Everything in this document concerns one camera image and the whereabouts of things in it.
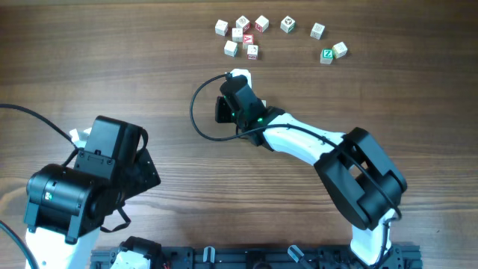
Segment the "white block plain picture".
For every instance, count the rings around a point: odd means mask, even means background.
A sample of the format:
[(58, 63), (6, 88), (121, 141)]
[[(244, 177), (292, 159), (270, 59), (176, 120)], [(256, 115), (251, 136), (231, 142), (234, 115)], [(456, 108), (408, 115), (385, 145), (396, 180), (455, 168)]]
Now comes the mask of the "white block plain picture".
[(314, 39), (319, 40), (322, 37), (324, 31), (325, 31), (325, 26), (316, 22), (311, 29), (310, 36), (313, 37)]

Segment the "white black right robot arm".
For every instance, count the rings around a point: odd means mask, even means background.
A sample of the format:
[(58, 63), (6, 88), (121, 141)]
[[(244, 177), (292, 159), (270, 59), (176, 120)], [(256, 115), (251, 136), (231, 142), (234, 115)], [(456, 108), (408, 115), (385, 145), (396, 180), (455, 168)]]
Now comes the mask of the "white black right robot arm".
[(251, 144), (283, 152), (316, 170), (335, 207), (352, 224), (350, 247), (365, 265), (378, 268), (391, 250), (389, 228), (407, 183), (373, 135), (361, 128), (328, 132), (267, 107), (252, 91), (248, 70), (226, 73), (216, 105), (219, 123), (234, 123)]

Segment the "green letter Z block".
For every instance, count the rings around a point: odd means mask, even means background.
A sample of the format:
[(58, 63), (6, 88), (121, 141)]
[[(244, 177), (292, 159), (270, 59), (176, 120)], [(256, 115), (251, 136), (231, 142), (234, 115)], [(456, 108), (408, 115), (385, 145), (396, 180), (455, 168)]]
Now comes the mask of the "green letter Z block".
[(334, 59), (334, 52), (332, 49), (323, 49), (320, 54), (320, 62), (322, 64), (331, 64)]

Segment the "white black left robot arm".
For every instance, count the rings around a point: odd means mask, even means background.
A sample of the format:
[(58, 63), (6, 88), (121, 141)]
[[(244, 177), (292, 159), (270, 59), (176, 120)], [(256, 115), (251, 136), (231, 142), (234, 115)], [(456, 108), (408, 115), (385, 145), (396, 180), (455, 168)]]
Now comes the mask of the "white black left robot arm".
[(98, 116), (93, 126), (69, 132), (75, 151), (63, 164), (48, 164), (29, 179), (24, 222), (26, 244), (39, 268), (84, 268), (108, 215), (161, 180), (146, 145), (147, 131)]

